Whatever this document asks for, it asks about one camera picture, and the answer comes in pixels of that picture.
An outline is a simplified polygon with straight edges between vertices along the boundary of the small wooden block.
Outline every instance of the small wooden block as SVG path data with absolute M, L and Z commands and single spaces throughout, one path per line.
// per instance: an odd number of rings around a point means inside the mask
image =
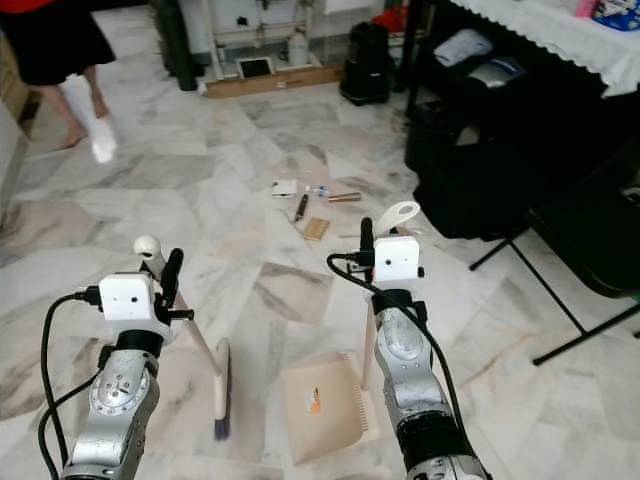
M 322 218 L 313 217 L 307 223 L 304 231 L 302 232 L 302 236 L 307 240 L 313 240 L 315 242 L 319 242 L 322 240 L 324 236 L 324 232 L 329 228 L 329 220 L 323 220 Z

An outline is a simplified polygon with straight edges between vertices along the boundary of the dustpan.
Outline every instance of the dustpan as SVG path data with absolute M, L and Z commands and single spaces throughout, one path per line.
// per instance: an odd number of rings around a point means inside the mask
M 308 357 L 282 373 L 294 465 L 379 437 L 354 352 Z

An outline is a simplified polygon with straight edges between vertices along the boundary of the white cloth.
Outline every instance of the white cloth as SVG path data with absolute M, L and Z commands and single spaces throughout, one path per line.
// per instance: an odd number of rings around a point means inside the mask
M 599 74 L 607 85 L 605 97 L 638 89 L 640 31 L 619 32 L 575 17 L 575 0 L 450 1 Z

